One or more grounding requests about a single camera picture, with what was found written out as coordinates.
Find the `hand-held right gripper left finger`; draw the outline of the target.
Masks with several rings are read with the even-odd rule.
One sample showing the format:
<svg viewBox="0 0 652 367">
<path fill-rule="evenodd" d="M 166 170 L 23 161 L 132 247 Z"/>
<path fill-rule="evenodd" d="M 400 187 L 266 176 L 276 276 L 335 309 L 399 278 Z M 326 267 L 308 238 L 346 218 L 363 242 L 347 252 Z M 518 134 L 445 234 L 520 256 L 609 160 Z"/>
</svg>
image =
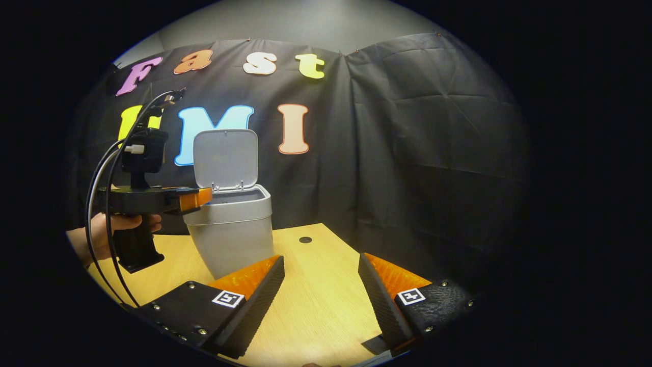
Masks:
<svg viewBox="0 0 652 367">
<path fill-rule="evenodd" d="M 135 309 L 135 315 L 182 344 L 212 355 L 245 355 L 284 281 L 274 255 L 215 280 L 187 281 Z"/>
</svg>

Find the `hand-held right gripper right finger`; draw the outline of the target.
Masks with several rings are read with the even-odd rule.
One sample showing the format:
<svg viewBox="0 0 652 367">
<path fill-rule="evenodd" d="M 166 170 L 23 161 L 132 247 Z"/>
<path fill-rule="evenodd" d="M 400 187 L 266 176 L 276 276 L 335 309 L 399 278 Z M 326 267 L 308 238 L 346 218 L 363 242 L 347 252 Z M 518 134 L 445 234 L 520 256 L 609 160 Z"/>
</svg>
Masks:
<svg viewBox="0 0 652 367">
<path fill-rule="evenodd" d="M 363 342 L 370 352 L 406 352 L 464 319 L 479 295 L 450 277 L 428 280 L 370 253 L 361 253 L 358 275 L 380 334 Z"/>
</svg>

